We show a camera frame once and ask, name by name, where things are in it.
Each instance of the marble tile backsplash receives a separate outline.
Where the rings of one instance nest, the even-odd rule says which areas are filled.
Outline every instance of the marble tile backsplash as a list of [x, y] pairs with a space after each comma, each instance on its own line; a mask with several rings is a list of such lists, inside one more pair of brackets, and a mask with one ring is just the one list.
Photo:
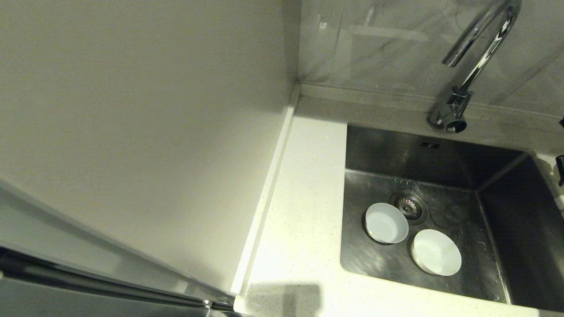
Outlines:
[[[490, 0], [303, 0], [302, 82], [446, 98], [494, 21], [456, 68], [441, 63]], [[474, 83], [473, 101], [564, 116], [564, 1], [523, 0], [515, 27]]]

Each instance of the sink drain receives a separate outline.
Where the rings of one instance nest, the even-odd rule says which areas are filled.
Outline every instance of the sink drain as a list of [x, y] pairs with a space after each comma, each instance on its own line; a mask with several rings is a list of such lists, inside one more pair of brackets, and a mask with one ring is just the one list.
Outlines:
[[396, 192], [390, 197], [390, 204], [398, 208], [410, 224], [422, 223], [427, 217], [427, 206], [414, 193]]

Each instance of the faucet spout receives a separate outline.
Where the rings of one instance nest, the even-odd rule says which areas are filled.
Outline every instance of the faucet spout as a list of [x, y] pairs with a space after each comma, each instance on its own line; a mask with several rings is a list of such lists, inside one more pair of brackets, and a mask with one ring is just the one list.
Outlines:
[[457, 129], [453, 129], [452, 126], [448, 127], [444, 124], [447, 120], [445, 120], [441, 113], [446, 113], [451, 118], [463, 120], [462, 114], [468, 105], [469, 97], [473, 93], [470, 91], [470, 86], [488, 61], [490, 61], [503, 40], [507, 37], [507, 34], [509, 34], [520, 10], [521, 0], [493, 0], [474, 18], [464, 33], [458, 38], [458, 41], [456, 41], [443, 59], [443, 64], [449, 67], [455, 67], [488, 25], [490, 25], [496, 17], [503, 14], [503, 18], [497, 28], [497, 32], [490, 41], [490, 45], [488, 45], [482, 56], [478, 59], [464, 82], [460, 86], [454, 87], [453, 94], [447, 104], [440, 105], [429, 116], [428, 122], [431, 126], [445, 129], [450, 133], [458, 133], [466, 128], [465, 121], [459, 122], [456, 125], [458, 127]]

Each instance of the speckled quartz countertop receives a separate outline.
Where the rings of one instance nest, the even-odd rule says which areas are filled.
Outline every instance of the speckled quartz countertop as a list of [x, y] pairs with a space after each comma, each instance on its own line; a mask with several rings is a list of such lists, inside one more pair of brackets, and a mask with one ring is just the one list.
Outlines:
[[521, 149], [554, 185], [564, 154], [555, 117], [470, 105], [468, 128], [429, 128], [432, 100], [302, 86], [248, 288], [236, 311], [262, 316], [564, 316], [478, 300], [345, 271], [340, 265], [347, 123]]

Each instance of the stainless steel sink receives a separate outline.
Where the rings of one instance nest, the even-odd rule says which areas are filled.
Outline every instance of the stainless steel sink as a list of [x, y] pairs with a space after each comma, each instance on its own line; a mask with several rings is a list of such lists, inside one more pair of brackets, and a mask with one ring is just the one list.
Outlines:
[[[363, 215], [396, 203], [409, 235], [372, 240]], [[427, 228], [459, 247], [462, 268], [434, 276], [409, 248]], [[442, 292], [564, 311], [564, 220], [526, 152], [350, 125], [341, 265], [347, 271]]]

